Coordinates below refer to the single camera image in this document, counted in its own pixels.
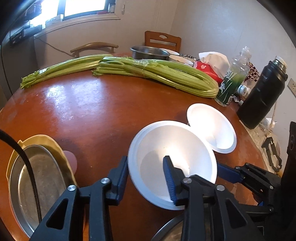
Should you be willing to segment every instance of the celery bunch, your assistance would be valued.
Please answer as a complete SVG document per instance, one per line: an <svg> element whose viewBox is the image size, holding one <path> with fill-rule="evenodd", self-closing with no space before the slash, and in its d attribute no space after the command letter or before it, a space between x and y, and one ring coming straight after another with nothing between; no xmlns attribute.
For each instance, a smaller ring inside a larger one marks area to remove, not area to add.
<svg viewBox="0 0 296 241"><path fill-rule="evenodd" d="M200 97L216 97L217 82L204 72L179 62L166 60L134 60L131 58L105 57L93 71L102 74L121 74L146 77Z"/></svg>
<svg viewBox="0 0 296 241"><path fill-rule="evenodd" d="M75 72L80 72L89 69L95 69L99 62L104 57L111 57L111 54L97 54L97 55L89 55L76 59L70 59L65 62L50 66L48 68L37 70L32 74L22 78L22 82L20 84L21 88L28 88L31 85L37 84L39 82L62 76L65 74L71 74Z"/></svg>

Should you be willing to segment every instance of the metal tray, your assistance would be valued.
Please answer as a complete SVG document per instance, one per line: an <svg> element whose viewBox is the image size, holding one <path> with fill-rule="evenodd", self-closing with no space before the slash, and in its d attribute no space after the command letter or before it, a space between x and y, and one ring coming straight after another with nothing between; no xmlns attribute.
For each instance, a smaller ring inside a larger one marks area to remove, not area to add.
<svg viewBox="0 0 296 241"><path fill-rule="evenodd" d="M52 154L43 146L24 148L32 165L42 217L66 189L62 172ZM9 197L15 218L23 231L31 237L38 226L32 185L27 168L20 156L15 160L9 178Z"/></svg>
<svg viewBox="0 0 296 241"><path fill-rule="evenodd" d="M211 241L210 209L205 205L205 231L206 241ZM184 214L174 217L168 221L151 239L151 241L180 241L182 236Z"/></svg>

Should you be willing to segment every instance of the yellow tray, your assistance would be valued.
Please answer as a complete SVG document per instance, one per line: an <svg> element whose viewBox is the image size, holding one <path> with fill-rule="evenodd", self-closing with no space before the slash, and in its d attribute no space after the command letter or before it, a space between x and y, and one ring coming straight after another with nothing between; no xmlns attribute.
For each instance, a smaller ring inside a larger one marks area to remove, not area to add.
<svg viewBox="0 0 296 241"><path fill-rule="evenodd" d="M68 162L67 157L65 156L63 150L61 147L57 144L57 142L52 139L51 137L47 135L35 135L32 136L24 141L19 140L18 144L24 149L25 147L29 145L41 145L45 147L47 150L50 151L50 153L53 155L54 159L56 160L57 164L59 165L59 168L62 172L62 175L65 179L66 183L71 183L77 186L74 174L72 172L72 169L70 167L70 164ZM8 187L9 187L9 178L11 174L12 166L18 156L18 153L13 150L11 157L9 159L7 171L6 171L6 178L8 181Z"/></svg>

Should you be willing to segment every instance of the metal bowl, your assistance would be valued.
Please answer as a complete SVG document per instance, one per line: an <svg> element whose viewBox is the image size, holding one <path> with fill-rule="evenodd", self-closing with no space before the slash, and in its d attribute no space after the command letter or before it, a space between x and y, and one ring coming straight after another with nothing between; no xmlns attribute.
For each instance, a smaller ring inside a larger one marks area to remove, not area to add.
<svg viewBox="0 0 296 241"><path fill-rule="evenodd" d="M42 217L62 195L68 183L52 154L43 146L24 148L32 165ZM38 217L32 185L27 168L20 156L15 160L9 178L9 198L15 218L23 231L31 237L38 226Z"/></svg>
<svg viewBox="0 0 296 241"><path fill-rule="evenodd" d="M204 208L205 216L205 235L206 241L211 241L211 221L210 221L210 209ZM151 239L151 241L180 241L182 236L184 214L181 214L168 223L166 223Z"/></svg>
<svg viewBox="0 0 296 241"><path fill-rule="evenodd" d="M133 52L134 59L167 60L170 56L170 53L168 51L148 46L134 46L131 47L131 51Z"/></svg>

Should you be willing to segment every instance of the window sill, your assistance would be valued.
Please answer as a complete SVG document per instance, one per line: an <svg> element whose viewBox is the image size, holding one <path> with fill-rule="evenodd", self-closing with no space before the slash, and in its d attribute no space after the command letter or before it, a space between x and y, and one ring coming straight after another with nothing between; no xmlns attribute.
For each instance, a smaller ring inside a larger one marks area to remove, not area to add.
<svg viewBox="0 0 296 241"><path fill-rule="evenodd" d="M72 19L65 20L60 23L56 23L51 26L48 26L48 27L44 28L41 32L35 34L34 36L40 37L44 34L48 34L53 31L56 31L58 29L72 26L75 24L87 23L87 22L93 22L93 21L101 21L101 20L120 20L120 18L114 13L88 15L88 16L82 16L82 17L78 17L78 18L72 18Z"/></svg>

